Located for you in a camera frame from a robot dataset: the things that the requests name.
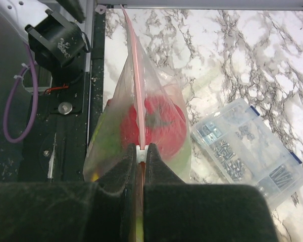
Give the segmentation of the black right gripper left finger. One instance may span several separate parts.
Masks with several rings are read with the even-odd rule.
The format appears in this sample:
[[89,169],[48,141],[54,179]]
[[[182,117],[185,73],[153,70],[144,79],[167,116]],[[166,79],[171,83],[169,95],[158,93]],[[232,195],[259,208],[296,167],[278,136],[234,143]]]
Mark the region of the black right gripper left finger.
[[136,147],[95,182],[0,183],[0,241],[135,241]]

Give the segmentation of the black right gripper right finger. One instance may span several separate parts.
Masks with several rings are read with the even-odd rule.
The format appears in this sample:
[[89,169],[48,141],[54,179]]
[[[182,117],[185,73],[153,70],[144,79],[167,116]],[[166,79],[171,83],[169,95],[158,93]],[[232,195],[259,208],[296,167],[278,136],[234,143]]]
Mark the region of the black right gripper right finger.
[[163,162],[155,144],[147,151],[143,236],[145,241],[278,240],[257,188],[187,184]]

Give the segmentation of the green cabbage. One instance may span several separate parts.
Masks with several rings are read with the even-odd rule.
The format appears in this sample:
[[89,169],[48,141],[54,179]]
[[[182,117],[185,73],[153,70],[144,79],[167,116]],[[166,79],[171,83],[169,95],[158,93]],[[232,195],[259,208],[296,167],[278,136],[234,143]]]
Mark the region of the green cabbage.
[[104,111],[98,120],[92,137],[90,180],[95,181],[115,166],[122,154],[120,139],[121,118],[115,113]]

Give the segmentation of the red tomato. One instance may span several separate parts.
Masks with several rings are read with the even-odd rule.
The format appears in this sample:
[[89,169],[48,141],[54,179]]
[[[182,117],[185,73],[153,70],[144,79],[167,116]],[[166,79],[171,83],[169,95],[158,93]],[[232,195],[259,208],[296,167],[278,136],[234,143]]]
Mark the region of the red tomato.
[[[164,160],[171,159],[183,146],[187,127],[183,111],[163,95],[153,95],[145,99],[145,141],[154,143]],[[136,123],[137,113],[130,106],[120,124],[122,147],[134,143],[139,145],[139,129]]]

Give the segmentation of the clear zip top bag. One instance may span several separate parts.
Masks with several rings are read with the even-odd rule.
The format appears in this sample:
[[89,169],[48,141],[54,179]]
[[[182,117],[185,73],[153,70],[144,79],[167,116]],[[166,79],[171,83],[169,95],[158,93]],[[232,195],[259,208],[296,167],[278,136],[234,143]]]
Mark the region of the clear zip top bag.
[[[136,123],[139,129],[139,145],[131,144],[134,144],[136,149],[143,151],[150,145],[147,145],[145,141],[145,99],[153,95],[163,95],[179,106],[186,119],[186,140],[181,149],[171,159],[164,160],[161,158],[176,175],[187,182],[189,181],[191,168],[191,141],[188,115],[182,91],[174,77],[161,71],[152,63],[143,49],[128,16],[125,17],[125,21],[128,55],[118,79],[114,95],[107,101],[104,111],[117,114],[122,122],[130,106],[134,106],[137,113]],[[83,167],[84,180],[87,182],[92,182],[90,180],[90,175],[92,174],[90,161],[90,151],[93,144],[92,137],[88,145]],[[122,147],[121,156],[129,145],[125,148]]]

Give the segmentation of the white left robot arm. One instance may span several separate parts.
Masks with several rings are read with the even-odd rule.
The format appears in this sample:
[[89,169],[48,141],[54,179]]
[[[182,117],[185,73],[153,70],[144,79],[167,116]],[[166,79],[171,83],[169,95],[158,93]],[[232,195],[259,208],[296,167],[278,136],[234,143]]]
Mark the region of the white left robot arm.
[[0,15],[16,30],[57,84],[77,81],[83,74],[80,56],[90,52],[78,26],[85,20],[79,1],[58,1],[74,19],[67,20],[40,1],[0,1]]

